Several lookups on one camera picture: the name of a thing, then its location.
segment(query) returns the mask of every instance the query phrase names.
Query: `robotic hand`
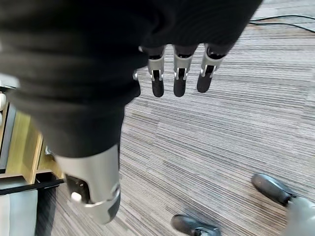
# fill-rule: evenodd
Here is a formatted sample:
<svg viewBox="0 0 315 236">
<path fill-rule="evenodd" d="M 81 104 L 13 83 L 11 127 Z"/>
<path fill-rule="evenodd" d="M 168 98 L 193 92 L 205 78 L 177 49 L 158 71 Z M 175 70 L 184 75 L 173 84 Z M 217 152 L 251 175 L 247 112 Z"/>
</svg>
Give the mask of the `robotic hand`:
<svg viewBox="0 0 315 236">
<path fill-rule="evenodd" d="M 72 201 L 102 224 L 118 211 L 121 126 L 125 105 L 140 93 L 136 70 L 148 64 L 161 97 L 164 49 L 174 45 L 174 94 L 181 97 L 203 43 L 197 89 L 206 92 L 260 3 L 0 1 L 0 72 L 20 81 L 8 98 L 43 134 Z"/>
</svg>

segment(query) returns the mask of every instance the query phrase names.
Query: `black sleeve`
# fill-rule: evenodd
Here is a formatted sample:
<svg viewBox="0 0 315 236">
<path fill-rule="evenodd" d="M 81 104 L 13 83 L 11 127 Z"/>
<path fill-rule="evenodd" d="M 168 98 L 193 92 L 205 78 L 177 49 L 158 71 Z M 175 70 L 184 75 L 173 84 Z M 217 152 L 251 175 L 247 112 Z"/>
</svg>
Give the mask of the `black sleeve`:
<svg viewBox="0 0 315 236">
<path fill-rule="evenodd" d="M 125 105 L 140 89 L 132 73 L 147 64 L 138 46 L 171 24 L 168 3 L 105 2 L 0 0 L 0 72 L 20 81 L 9 99 L 61 156 L 120 141 Z"/>
</svg>

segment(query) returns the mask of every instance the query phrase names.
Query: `black sweater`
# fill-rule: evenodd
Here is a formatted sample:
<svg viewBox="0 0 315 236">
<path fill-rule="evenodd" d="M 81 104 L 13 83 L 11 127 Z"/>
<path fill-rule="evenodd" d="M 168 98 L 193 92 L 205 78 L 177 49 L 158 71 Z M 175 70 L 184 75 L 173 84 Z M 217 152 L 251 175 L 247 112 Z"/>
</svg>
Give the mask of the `black sweater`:
<svg viewBox="0 0 315 236">
<path fill-rule="evenodd" d="M 120 141 L 139 46 L 210 43 L 226 54 L 260 0 L 0 0 L 0 72 L 50 149 L 84 157 Z"/>
</svg>

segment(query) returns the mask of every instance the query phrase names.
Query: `robotic finger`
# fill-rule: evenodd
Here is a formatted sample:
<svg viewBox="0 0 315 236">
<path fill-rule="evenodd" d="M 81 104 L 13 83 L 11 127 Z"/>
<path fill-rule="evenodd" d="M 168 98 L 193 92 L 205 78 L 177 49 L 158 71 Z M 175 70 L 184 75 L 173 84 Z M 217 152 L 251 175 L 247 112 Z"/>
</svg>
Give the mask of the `robotic finger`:
<svg viewBox="0 0 315 236">
<path fill-rule="evenodd" d="M 197 90 L 201 93 L 208 91 L 214 73 L 218 70 L 225 55 L 215 53 L 208 44 L 205 44 Z"/>
<path fill-rule="evenodd" d="M 174 45 L 174 94 L 177 97 L 181 97 L 185 93 L 187 75 L 197 46 Z"/>
<path fill-rule="evenodd" d="M 162 97 L 164 94 L 164 51 L 165 46 L 157 48 L 141 47 L 142 51 L 149 55 L 148 69 L 152 80 L 152 91 L 155 97 Z"/>
<path fill-rule="evenodd" d="M 100 224 L 113 220 L 121 198 L 118 145 L 93 156 L 55 155 L 55 159 L 65 174 L 72 202 Z"/>
</svg>

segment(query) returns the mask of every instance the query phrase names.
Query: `black metal frame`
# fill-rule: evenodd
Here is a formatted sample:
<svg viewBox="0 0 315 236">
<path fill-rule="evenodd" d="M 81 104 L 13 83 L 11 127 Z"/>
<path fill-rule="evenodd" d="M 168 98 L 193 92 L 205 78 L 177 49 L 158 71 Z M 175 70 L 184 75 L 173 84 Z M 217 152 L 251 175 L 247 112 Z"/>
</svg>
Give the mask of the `black metal frame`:
<svg viewBox="0 0 315 236">
<path fill-rule="evenodd" d="M 39 173 L 39 174 L 36 174 L 34 184 L 27 184 L 27 185 L 18 186 L 18 187 L 0 189 L 0 196 L 11 194 L 11 193 L 30 191 L 30 190 L 35 190 L 35 189 L 54 188 L 54 187 L 58 187 L 62 183 L 64 183 L 64 180 L 57 179 L 55 175 L 51 172 Z"/>
</svg>

